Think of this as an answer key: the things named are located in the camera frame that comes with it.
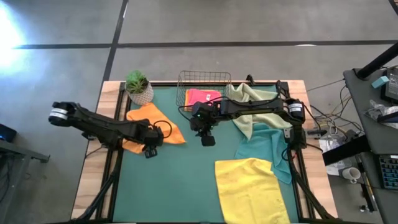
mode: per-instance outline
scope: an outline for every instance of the potted plant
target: potted plant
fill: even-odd
[[[126,78],[126,91],[130,99],[137,105],[149,103],[154,98],[154,90],[142,72],[135,70]]]

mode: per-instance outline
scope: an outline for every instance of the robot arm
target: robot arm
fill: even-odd
[[[305,131],[302,124],[305,121],[303,103],[295,99],[283,100],[274,98],[272,100],[248,101],[241,103],[236,100],[221,100],[208,103],[196,102],[192,106],[192,118],[190,119],[191,130],[197,131],[201,137],[203,146],[214,146],[215,140],[210,130],[220,121],[229,121],[242,115],[275,113],[283,120],[292,124],[289,141],[305,147]]]
[[[146,158],[157,155],[156,147],[163,144],[162,130],[150,124],[148,119],[117,121],[93,113],[78,103],[54,102],[49,122],[56,126],[73,126],[83,131],[83,136],[95,136],[108,147],[116,147],[123,139],[144,144]]]

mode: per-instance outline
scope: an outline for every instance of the black desk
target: black desk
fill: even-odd
[[[398,191],[380,189],[379,167],[375,163],[375,154],[398,154],[398,129],[381,125],[364,115],[370,107],[370,100],[387,105],[380,99],[380,89],[374,89],[371,83],[381,76],[381,71],[374,72],[369,80],[362,81],[356,77],[354,71],[343,73],[346,85],[351,93],[356,111],[361,120],[364,132],[368,139],[370,152],[362,152],[359,158],[372,187],[384,223],[396,223],[398,219],[397,205]]]

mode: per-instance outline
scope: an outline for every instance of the white mug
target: white mug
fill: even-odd
[[[355,167],[350,167],[343,170],[343,177],[349,180],[352,184],[356,184],[356,180],[361,177],[361,172]]]

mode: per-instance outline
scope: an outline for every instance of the yellow cloth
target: yellow cloth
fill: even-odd
[[[171,120],[169,120],[166,115],[164,115],[153,103],[147,103],[142,105],[138,110],[131,110],[126,115],[127,120],[140,120],[140,119],[148,119],[151,124],[154,124],[156,121],[167,121],[172,126],[172,133],[169,137],[164,139],[164,142],[171,144],[183,144],[185,143],[185,139],[181,134],[181,131]],[[156,126],[160,127],[164,136],[168,136],[170,134],[170,126],[165,122],[158,122]],[[123,140],[123,149],[127,149],[133,153],[140,154],[142,153],[142,148],[144,145],[138,144],[132,141]]]
[[[216,181],[226,223],[290,223],[271,162],[216,161]]]

